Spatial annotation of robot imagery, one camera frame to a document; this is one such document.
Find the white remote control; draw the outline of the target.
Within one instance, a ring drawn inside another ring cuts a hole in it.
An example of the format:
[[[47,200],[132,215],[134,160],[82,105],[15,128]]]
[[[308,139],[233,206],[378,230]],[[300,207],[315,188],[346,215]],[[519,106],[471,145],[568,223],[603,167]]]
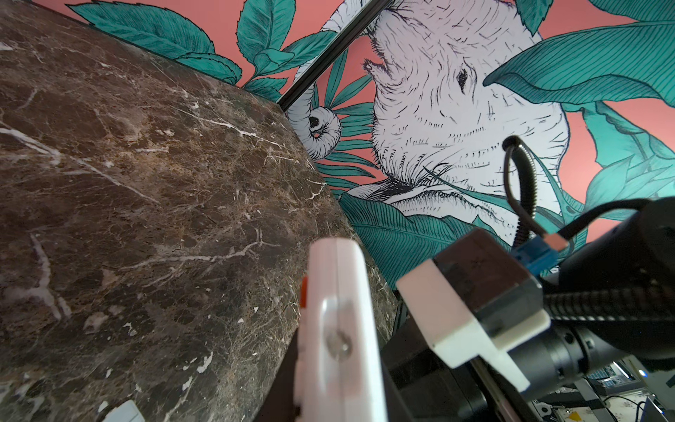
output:
[[[367,265],[355,241],[311,244],[300,309],[296,420],[387,420]]]

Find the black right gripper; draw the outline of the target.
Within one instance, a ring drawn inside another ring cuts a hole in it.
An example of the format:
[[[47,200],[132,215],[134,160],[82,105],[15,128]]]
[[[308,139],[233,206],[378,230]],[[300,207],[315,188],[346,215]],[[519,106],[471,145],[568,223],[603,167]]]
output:
[[[483,359],[448,367],[410,316],[397,316],[381,348],[411,421],[526,421],[527,403]]]

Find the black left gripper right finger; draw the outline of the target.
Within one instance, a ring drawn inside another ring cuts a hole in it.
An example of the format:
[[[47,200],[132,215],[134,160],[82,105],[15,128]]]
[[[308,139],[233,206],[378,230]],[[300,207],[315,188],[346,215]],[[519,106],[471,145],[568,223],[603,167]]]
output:
[[[384,364],[381,364],[388,422],[411,422],[411,415]]]

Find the white battery cover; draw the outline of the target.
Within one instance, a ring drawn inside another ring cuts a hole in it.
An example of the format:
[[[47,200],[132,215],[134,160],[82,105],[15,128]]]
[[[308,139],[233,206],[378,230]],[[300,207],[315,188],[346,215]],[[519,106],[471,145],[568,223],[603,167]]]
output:
[[[103,422],[145,422],[146,419],[133,400],[128,400],[109,411]]]

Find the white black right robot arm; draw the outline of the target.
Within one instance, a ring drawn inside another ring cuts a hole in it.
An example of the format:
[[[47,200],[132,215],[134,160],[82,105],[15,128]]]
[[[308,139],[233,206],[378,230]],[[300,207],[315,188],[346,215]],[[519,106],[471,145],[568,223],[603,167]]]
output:
[[[674,200],[610,202],[509,251],[473,230],[397,288],[394,420],[532,421],[531,401],[614,360],[673,365]]]

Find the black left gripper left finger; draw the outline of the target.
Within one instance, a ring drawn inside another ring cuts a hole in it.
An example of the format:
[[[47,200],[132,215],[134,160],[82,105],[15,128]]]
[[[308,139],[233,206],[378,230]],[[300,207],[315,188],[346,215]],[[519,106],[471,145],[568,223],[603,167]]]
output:
[[[254,422],[295,422],[295,365],[298,358],[296,330]]]

